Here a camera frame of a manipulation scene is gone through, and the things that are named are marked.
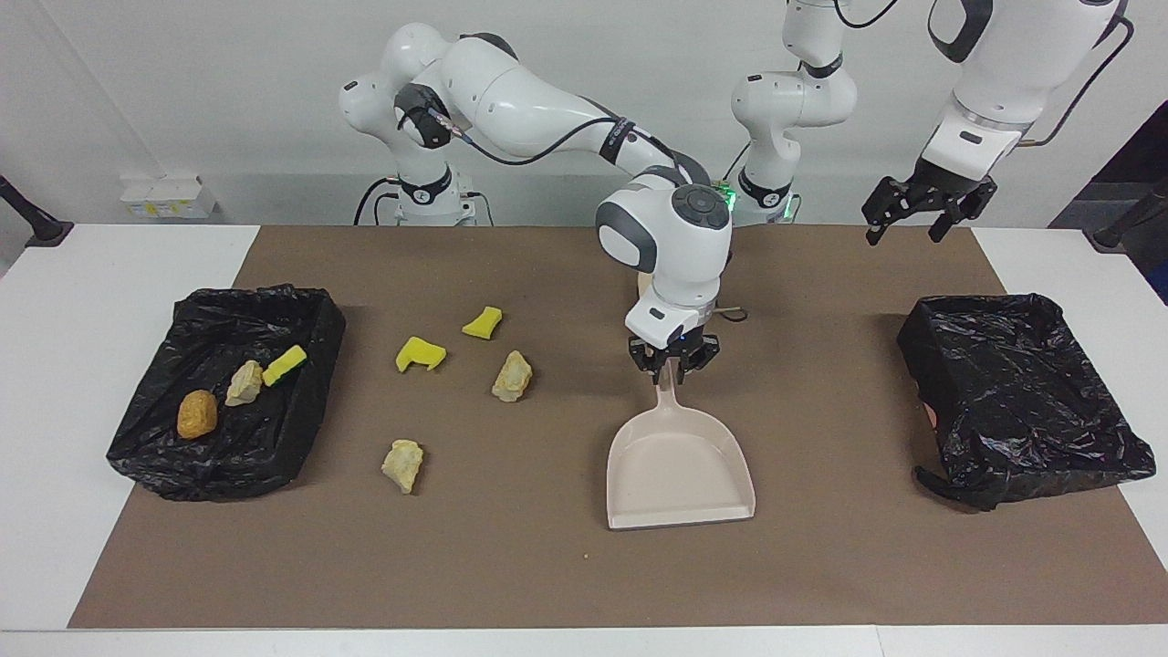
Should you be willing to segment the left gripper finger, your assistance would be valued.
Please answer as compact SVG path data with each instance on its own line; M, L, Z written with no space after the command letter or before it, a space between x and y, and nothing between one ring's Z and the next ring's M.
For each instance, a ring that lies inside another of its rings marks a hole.
M878 245L889 227L913 216L916 208L909 191L909 184L897 182L894 178L883 178L872 188L862 205L862 215L868 224L868 245Z
M986 205L996 195L997 184L981 182L974 191L965 194L960 200L955 196L946 196L943 203L943 212L937 217L934 224L929 228L929 237L932 242L943 242L951 228L966 220L975 220L985 210Z

